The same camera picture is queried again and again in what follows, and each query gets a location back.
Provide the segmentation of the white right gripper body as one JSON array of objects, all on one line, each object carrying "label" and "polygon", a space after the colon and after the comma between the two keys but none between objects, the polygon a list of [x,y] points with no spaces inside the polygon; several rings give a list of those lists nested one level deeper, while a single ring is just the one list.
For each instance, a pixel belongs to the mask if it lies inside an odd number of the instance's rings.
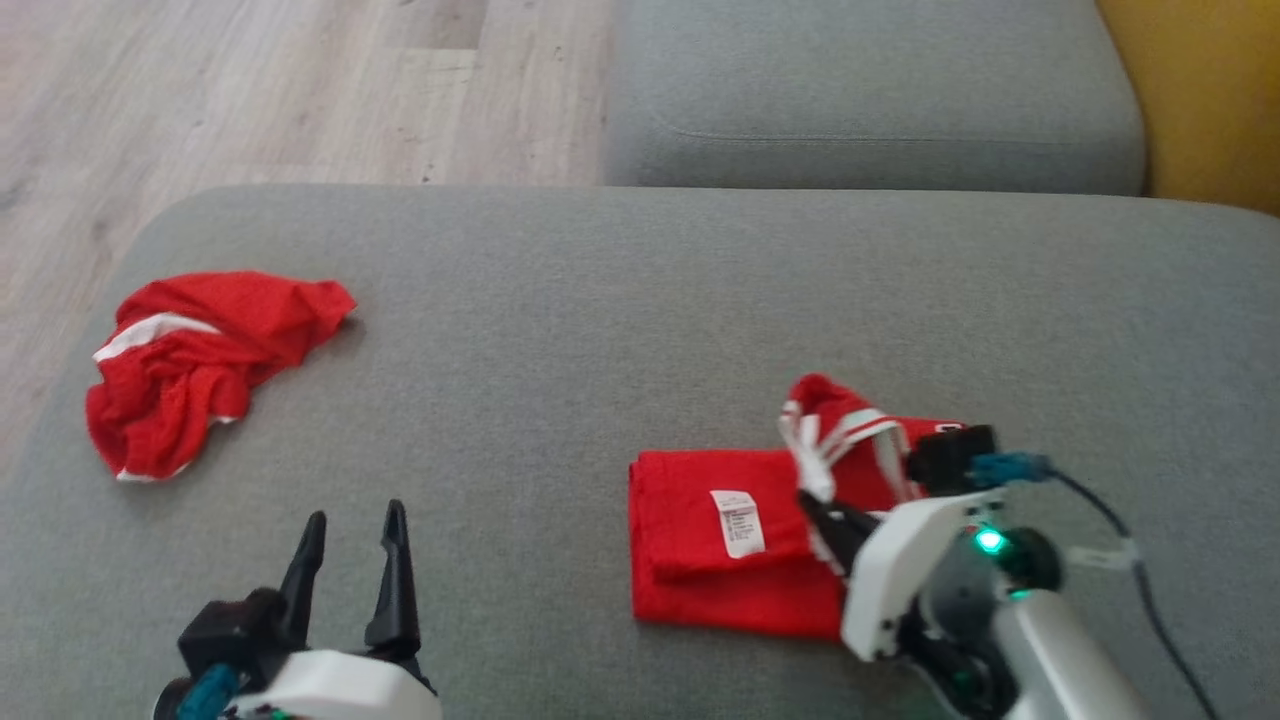
[{"label": "white right gripper body", "polygon": [[916,609],[931,639],[986,632],[1002,582],[973,538],[993,525],[1001,495],[920,498],[888,512],[860,547],[847,579],[842,642],[861,661],[899,655],[899,633]]}]

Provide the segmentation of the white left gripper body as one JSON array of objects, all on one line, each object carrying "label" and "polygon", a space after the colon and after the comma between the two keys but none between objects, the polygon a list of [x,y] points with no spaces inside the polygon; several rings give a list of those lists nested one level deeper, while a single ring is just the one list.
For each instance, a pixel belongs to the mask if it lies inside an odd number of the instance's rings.
[{"label": "white left gripper body", "polygon": [[334,650],[292,653],[265,689],[238,694],[233,719],[443,719],[410,670]]}]

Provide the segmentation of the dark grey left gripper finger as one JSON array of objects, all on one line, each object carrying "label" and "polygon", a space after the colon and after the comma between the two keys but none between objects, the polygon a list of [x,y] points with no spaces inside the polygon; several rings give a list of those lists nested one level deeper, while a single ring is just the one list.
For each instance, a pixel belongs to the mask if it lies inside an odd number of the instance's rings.
[{"label": "dark grey left gripper finger", "polygon": [[285,606],[279,621],[279,632],[288,647],[307,646],[315,579],[323,566],[325,543],[326,514],[324,511],[312,512],[305,524],[280,587]]},{"label": "dark grey left gripper finger", "polygon": [[387,506],[380,546],[385,562],[364,643],[372,657],[392,662],[415,660],[421,648],[419,605],[407,512],[398,498]]}]

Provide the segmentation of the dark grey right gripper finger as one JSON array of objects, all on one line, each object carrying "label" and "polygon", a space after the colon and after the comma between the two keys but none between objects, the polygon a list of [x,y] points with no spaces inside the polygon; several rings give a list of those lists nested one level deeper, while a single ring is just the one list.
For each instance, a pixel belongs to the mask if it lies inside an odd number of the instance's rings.
[{"label": "dark grey right gripper finger", "polygon": [[870,538],[870,515],[837,500],[796,493],[812,532],[815,556],[842,580],[849,580],[861,547]]},{"label": "dark grey right gripper finger", "polygon": [[814,527],[827,547],[861,547],[879,524],[881,519],[852,505],[814,501]]}]

